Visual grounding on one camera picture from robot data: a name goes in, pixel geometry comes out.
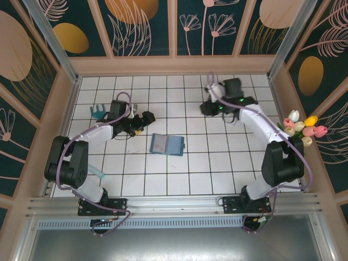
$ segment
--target flower illustration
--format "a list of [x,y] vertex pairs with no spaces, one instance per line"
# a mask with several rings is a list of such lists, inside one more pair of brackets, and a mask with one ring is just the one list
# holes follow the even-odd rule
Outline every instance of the flower illustration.
[[0,140],[9,141],[11,139],[11,132],[15,124],[16,114],[9,110],[6,115],[4,108],[0,109]]
[[196,15],[188,15],[187,17],[186,17],[186,15],[181,15],[180,22],[181,22],[181,25],[183,26],[184,31],[185,31],[187,51],[189,52],[189,55],[191,55],[189,41],[187,38],[187,32],[200,29],[202,26],[200,23],[198,23],[199,20],[197,18],[197,14]]
[[231,35],[235,33],[235,27],[233,21],[233,14],[231,15],[220,15],[219,19],[216,20],[216,14],[209,15],[209,26],[212,32],[213,44],[212,44],[212,55],[214,55],[214,41],[216,37]]
[[[4,141],[4,142],[10,141],[13,144],[17,145],[18,147],[29,151],[28,148],[16,143],[15,141],[11,139],[11,133],[15,124],[15,119],[16,119],[16,114],[14,113],[14,111],[9,110],[8,113],[6,113],[4,108],[0,109],[0,141]],[[13,160],[17,160],[18,162],[21,162],[21,163],[26,162],[25,160],[17,158],[4,151],[0,151],[0,154],[8,158],[11,158]]]
[[203,29],[202,29],[202,55],[204,55],[204,29],[206,28],[206,17],[208,7],[213,7],[215,5],[230,5],[237,4],[239,0],[203,0],[205,6],[204,15],[203,15]]

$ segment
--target metal frame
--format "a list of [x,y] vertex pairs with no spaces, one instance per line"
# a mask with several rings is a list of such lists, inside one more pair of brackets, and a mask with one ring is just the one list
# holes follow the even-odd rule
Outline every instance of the metal frame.
[[315,8],[317,0],[303,1],[299,12],[297,13],[292,25],[290,26],[287,34],[285,35],[276,56],[271,64],[268,72],[269,79],[273,79],[277,75],[279,69],[283,65],[285,58],[293,47],[294,43],[299,37],[303,27],[305,26],[307,19]]

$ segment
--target tulip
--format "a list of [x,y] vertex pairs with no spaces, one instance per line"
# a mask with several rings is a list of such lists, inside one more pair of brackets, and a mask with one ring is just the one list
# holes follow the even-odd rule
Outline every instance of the tulip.
[[309,147],[313,142],[311,137],[303,137],[301,140],[303,142],[304,147]]
[[293,128],[296,132],[300,132],[304,129],[304,127],[305,127],[305,124],[303,123],[303,121],[297,121]]
[[300,113],[298,110],[292,110],[289,114],[288,118],[291,119],[293,122],[297,122],[299,120]]
[[327,128],[325,126],[317,126],[314,136],[317,138],[323,137],[327,133]]
[[286,134],[288,134],[290,137],[292,137],[292,136],[295,135],[295,130],[294,130],[292,127],[290,127],[290,126],[286,127],[286,128],[284,129],[284,132],[285,132]]
[[293,127],[295,124],[294,122],[289,119],[289,118],[286,118],[284,121],[283,121],[283,124],[284,124],[284,127]]
[[310,137],[313,136],[316,133],[316,127],[306,127],[303,129],[302,134],[304,136]]
[[304,125],[306,125],[306,127],[311,127],[311,126],[314,126],[317,121],[318,121],[318,117],[310,116],[304,120]]

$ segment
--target dark green wallpaper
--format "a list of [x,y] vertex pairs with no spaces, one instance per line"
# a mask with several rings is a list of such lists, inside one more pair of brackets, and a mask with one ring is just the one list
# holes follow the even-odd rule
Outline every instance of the dark green wallpaper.
[[328,133],[316,139],[332,187],[336,193],[348,189],[348,91],[319,118]]
[[0,83],[38,119],[57,72],[9,0],[0,2]]
[[36,128],[0,98],[0,194],[12,197]]
[[2,228],[2,224],[4,224],[4,220],[7,214],[7,209],[5,208],[0,208],[0,231]]
[[209,7],[203,1],[178,0],[177,55],[231,55],[245,4],[215,1]]
[[330,2],[289,69],[307,116],[348,76],[345,3],[341,0]]
[[98,4],[114,56],[169,55],[167,0],[134,0],[135,7],[130,0]]

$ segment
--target white floor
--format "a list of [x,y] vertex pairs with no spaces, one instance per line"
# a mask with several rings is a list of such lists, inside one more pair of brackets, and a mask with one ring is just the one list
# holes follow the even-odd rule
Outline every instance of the white floor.
[[[266,115],[279,122],[266,75],[217,77],[220,81],[240,78],[244,95],[257,99]],[[149,110],[157,118],[136,137],[117,136],[118,140],[90,148],[89,164],[105,173],[101,180],[93,177],[109,196],[234,194],[260,175],[264,151],[255,135],[240,122],[225,123],[221,117],[200,113],[200,104],[207,100],[202,89],[206,82],[207,76],[83,78],[69,136],[95,124],[91,106],[105,104],[109,110],[112,98],[121,91],[132,96],[139,114]],[[184,155],[150,154],[153,133],[184,136]],[[73,196],[69,191],[52,191],[53,197]]]

